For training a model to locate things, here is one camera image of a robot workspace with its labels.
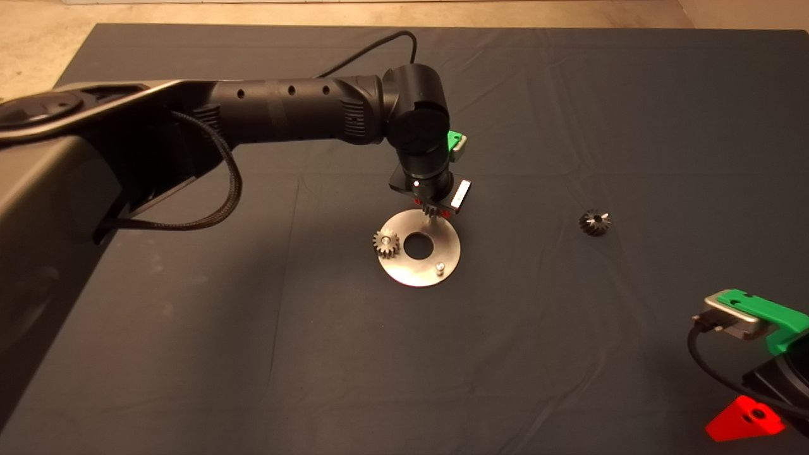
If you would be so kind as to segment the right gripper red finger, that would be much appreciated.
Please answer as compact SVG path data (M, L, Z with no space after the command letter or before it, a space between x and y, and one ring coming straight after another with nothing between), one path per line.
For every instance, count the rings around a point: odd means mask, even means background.
M715 442L770 437L786 429L781 417L769 406L748 396L739 396L705 426Z

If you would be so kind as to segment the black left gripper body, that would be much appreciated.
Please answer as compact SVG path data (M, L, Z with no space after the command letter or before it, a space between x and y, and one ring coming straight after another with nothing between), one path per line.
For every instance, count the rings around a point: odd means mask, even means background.
M442 211L460 213L473 183L452 173L448 168L432 178L414 178L402 167L397 167L388 181L388 186L408 198L422 200L419 207L429 218L442 218Z

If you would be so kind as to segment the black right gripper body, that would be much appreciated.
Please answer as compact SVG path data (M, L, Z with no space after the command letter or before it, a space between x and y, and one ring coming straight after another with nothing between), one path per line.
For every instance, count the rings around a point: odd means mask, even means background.
M808 354L777 355L744 374L742 384L751 391L807 409Z

